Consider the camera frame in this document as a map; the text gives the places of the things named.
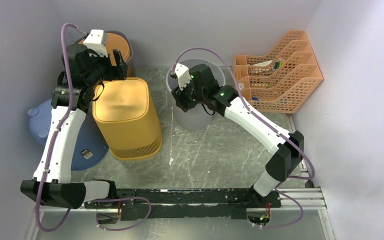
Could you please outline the light grey plastic bin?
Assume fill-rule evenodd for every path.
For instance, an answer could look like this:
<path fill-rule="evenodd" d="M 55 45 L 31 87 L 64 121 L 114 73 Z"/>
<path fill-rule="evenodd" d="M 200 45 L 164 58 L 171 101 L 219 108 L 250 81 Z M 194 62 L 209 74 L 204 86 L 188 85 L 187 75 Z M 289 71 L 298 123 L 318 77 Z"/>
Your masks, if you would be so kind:
<path fill-rule="evenodd" d="M 191 68 L 199 64 L 206 64 L 210 67 L 215 79 L 217 80 L 220 86 L 224 86 L 226 84 L 226 78 L 222 70 L 215 64 L 210 61 L 199 59 L 199 58 L 191 58 L 186 60 L 181 60 L 180 64 Z M 200 130 L 207 127 L 211 120 L 213 119 L 213 115 L 209 115 L 203 109 L 202 105 L 198 104 L 193 109 L 184 112 L 181 108 L 176 106 L 176 101 L 171 94 L 171 90 L 175 89 L 178 86 L 178 80 L 174 79 L 170 76 L 170 69 L 168 70 L 165 77 L 165 85 L 168 90 L 168 102 L 173 107 L 173 115 L 176 122 L 186 130 Z"/>

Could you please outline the orange plastic bin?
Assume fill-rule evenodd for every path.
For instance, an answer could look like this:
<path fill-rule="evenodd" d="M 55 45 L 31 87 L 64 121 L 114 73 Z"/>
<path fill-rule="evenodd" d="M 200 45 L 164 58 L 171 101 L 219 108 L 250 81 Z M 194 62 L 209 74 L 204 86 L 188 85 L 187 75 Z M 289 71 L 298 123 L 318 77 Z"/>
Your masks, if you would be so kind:
<path fill-rule="evenodd" d="M 127 77 L 131 77 L 133 75 L 132 74 L 133 51 L 130 46 L 130 43 L 128 42 L 127 38 L 119 32 L 113 32 L 113 31 L 104 31 L 104 32 L 107 34 L 105 46 L 106 46 L 106 50 L 108 53 L 108 57 L 110 58 L 111 64 L 113 66 L 116 65 L 115 58 L 113 55 L 113 49 L 119 49 L 121 51 L 123 60 L 128 64 Z M 77 44 L 83 44 L 84 39 L 80 40 Z"/>

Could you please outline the yellow mesh plastic bin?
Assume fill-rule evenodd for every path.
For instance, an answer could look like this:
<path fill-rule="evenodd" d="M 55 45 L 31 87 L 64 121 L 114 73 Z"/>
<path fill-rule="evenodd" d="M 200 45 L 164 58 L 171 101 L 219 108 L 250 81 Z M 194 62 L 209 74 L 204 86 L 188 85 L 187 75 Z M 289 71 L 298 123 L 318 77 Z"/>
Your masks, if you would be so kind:
<path fill-rule="evenodd" d="M 104 81 L 94 94 L 93 118 L 116 159 L 142 160 L 161 150 L 162 126 L 144 79 Z"/>

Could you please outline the blue plastic bin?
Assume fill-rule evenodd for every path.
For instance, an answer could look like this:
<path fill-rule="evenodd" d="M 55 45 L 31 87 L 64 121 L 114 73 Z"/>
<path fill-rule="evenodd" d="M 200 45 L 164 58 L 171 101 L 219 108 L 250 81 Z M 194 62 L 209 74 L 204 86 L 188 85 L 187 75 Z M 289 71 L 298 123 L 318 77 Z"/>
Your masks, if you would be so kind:
<path fill-rule="evenodd" d="M 27 111 L 28 127 L 32 137 L 45 147 L 51 125 L 51 100 L 48 99 L 37 107 Z M 87 170 L 97 165 L 107 154 L 109 148 L 89 108 L 77 136 L 71 169 Z"/>

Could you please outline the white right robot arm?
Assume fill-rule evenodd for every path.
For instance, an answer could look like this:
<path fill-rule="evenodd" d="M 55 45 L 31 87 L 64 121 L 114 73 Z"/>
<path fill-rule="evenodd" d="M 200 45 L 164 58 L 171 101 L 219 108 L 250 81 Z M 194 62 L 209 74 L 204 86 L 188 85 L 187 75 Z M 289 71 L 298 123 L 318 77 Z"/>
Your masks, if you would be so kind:
<path fill-rule="evenodd" d="M 178 86 L 171 91 L 176 106 L 187 112 L 204 105 L 243 127 L 272 154 L 262 175 L 250 188 L 250 202 L 262 207 L 268 202 L 269 193 L 302 161 L 304 136 L 273 123 L 241 98 L 234 87 L 219 86 L 206 64 L 188 68 L 177 63 L 171 75 L 178 81 Z"/>

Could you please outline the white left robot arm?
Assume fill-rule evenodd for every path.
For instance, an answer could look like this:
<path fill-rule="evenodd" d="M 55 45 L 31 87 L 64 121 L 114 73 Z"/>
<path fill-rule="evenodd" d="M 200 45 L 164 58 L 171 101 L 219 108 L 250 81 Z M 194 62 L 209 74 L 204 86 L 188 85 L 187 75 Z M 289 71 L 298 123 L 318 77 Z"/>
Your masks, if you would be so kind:
<path fill-rule="evenodd" d="M 90 104 L 97 100 L 95 88 L 105 81 L 125 80 L 128 65 L 119 49 L 99 52 L 85 43 L 67 46 L 61 58 L 65 70 L 52 93 L 45 149 L 32 179 L 23 180 L 20 190 L 38 206 L 78 209 L 84 203 L 99 201 L 112 208 L 119 200 L 115 183 L 73 182 L 72 160 Z"/>

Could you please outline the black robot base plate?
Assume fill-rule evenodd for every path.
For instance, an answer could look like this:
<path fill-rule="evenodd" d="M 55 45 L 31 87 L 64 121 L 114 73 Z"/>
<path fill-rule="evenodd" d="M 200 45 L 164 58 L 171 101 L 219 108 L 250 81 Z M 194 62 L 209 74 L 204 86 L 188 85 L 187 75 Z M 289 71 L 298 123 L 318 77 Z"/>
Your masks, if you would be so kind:
<path fill-rule="evenodd" d="M 266 211 L 282 206 L 280 195 L 271 191 L 260 196 L 248 188 L 117 189 L 122 201 L 85 203 L 99 213 L 120 213 L 121 221 L 174 218 L 217 218 L 245 220 L 248 210 Z"/>

